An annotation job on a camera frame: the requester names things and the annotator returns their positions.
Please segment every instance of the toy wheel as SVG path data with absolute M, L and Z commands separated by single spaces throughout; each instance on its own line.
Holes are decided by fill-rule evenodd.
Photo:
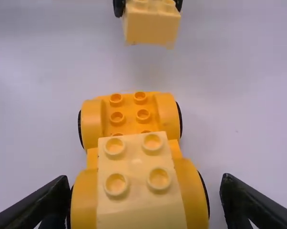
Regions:
M 209 206 L 209 198 L 208 198 L 208 193 L 207 193 L 207 189 L 206 189 L 206 186 L 205 186 L 205 183 L 204 183 L 204 180 L 202 178 L 202 175 L 200 174 L 200 172 L 198 171 L 199 175 L 200 175 L 200 178 L 201 178 L 201 182 L 203 184 L 203 187 L 204 187 L 204 192 L 205 192 L 205 196 L 206 196 L 206 202 L 207 202 L 207 208 L 208 208 L 208 218 L 210 217 L 210 206 Z
M 180 137 L 182 137 L 182 133 L 183 133 L 182 112 L 181 112 L 180 106 L 179 106 L 179 104 L 177 102 L 176 102 L 176 106 L 177 106 L 177 111 L 178 111 L 178 117 L 179 117 L 179 120 L 180 120 L 180 133 L 181 133 Z
M 182 9 L 183 0 L 174 0 L 174 1 L 175 1 L 175 7 L 180 12 Z
M 71 188 L 71 202 L 69 203 L 69 208 L 67 210 L 67 216 L 66 216 L 66 226 L 67 229 L 71 229 L 71 207 L 72 207 L 72 190 L 73 190 L 73 186 Z
M 113 8 L 115 17 L 121 17 L 125 8 L 125 0 L 113 0 Z
M 78 133 L 79 133 L 81 145 L 83 147 L 82 134 L 81 134 L 81 110 L 79 111 L 79 114 L 78 114 Z

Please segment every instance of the yellow brick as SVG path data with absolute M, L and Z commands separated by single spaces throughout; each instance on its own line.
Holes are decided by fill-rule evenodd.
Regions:
M 97 229 L 186 229 L 166 132 L 100 138 Z
M 166 131 L 180 138 L 180 121 L 172 94 L 159 92 L 115 93 L 86 100 L 81 108 L 84 149 L 95 148 L 98 138 Z
M 129 0 L 123 14 L 126 42 L 173 48 L 180 18 L 173 0 Z

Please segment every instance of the white surface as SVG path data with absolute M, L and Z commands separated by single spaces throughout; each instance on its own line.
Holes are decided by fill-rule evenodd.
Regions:
M 205 179 L 210 228 L 229 172 L 287 207 L 287 0 L 185 0 L 173 51 L 123 43 L 112 1 L 0 1 L 0 211 L 85 168 L 85 99 L 169 91 Z

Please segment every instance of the light yellow brick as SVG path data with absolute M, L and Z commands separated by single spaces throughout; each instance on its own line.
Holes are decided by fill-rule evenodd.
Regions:
M 128 0 L 123 31 L 128 44 L 158 44 L 173 48 L 181 14 L 173 0 Z
M 99 138 L 97 229 L 186 229 L 166 132 Z

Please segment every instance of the black plastic part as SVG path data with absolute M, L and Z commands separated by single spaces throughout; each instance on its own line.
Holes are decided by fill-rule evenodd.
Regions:
M 210 218 L 210 205 L 209 205 L 209 198 L 208 198 L 208 193 L 207 193 L 207 189 L 206 189 L 206 185 L 205 182 L 202 178 L 202 175 L 200 174 L 200 172 L 198 171 L 200 178 L 201 178 L 201 182 L 203 184 L 203 188 L 204 188 L 204 192 L 205 192 L 205 197 L 206 197 L 206 202 L 207 202 L 207 209 L 208 209 L 208 218 Z
M 228 229 L 287 229 L 287 209 L 231 174 L 223 174 L 220 197 Z
M 183 133 L 183 118 L 182 118 L 182 112 L 181 112 L 181 109 L 180 109 L 180 106 L 179 104 L 176 102 L 176 106 L 177 106 L 177 111 L 178 111 L 178 117 L 179 117 L 179 120 L 180 120 L 180 137 L 182 137 L 182 133 Z
M 115 17 L 122 17 L 125 8 L 125 0 L 113 0 L 113 8 Z
M 66 176 L 60 176 L 0 213 L 0 229 L 65 229 L 71 198 Z
M 175 1 L 175 7 L 180 12 L 182 9 L 183 0 L 174 0 L 174 1 Z
M 72 207 L 72 191 L 73 191 L 73 186 L 71 188 L 71 201 L 69 202 L 69 208 L 67 210 L 67 216 L 66 216 L 66 225 L 67 229 L 71 229 L 71 207 Z
M 80 139 L 81 145 L 83 147 L 82 134 L 81 134 L 81 110 L 79 111 L 79 114 L 78 114 L 78 133 L 79 133 L 79 139 Z

